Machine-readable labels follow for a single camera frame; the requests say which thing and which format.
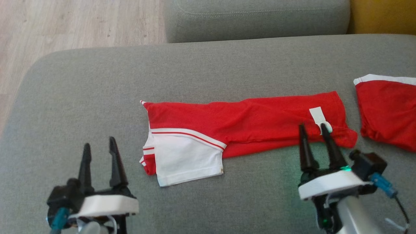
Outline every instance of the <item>yellow object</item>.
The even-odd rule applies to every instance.
[[[416,0],[351,0],[348,33],[416,35]]]

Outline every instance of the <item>white fabric tag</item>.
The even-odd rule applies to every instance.
[[[312,115],[313,120],[315,121],[315,124],[317,124],[319,129],[321,130],[321,135],[322,135],[322,128],[321,128],[322,123],[325,124],[325,126],[327,127],[330,133],[332,132],[332,126],[325,119],[325,116],[324,116],[324,113],[322,112],[321,107],[311,108],[309,109],[309,112],[311,112],[311,115]]]

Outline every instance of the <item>gray sofa cushion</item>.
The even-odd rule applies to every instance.
[[[349,0],[165,0],[168,42],[345,34]]]
[[[83,144],[92,147],[92,181],[108,187],[108,136],[117,140],[140,213],[129,233],[321,233],[311,202],[300,201],[297,147],[224,160],[224,175],[160,188],[139,164],[148,123],[141,99],[161,102],[238,101],[336,90],[348,125],[359,131],[353,79],[366,74],[416,77],[416,36],[343,35],[140,47],[50,54],[24,79],[0,142],[2,233],[47,233],[47,196],[78,175]],[[389,166],[411,219],[416,155],[358,140]],[[326,149],[313,144],[326,166]],[[386,233],[400,223],[396,204],[380,191],[364,206]]]

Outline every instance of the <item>red stripe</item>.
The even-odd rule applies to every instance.
[[[214,146],[216,146],[216,147],[221,148],[222,150],[224,150],[224,148],[222,148],[220,145],[214,144],[214,143],[209,142],[209,141],[207,141],[207,140],[205,140],[203,138],[197,137],[195,135],[192,135],[192,134],[189,134],[189,133],[186,133],[186,132],[152,132],[152,134],[183,134],[183,135],[188,135],[188,136],[192,136],[192,137],[198,138],[198,139],[200,139],[202,141],[205,141],[206,143],[209,143],[211,145],[214,145]]]

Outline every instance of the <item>wooden floor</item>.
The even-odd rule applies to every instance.
[[[165,42],[162,0],[0,0],[0,137],[23,76],[75,48]]]

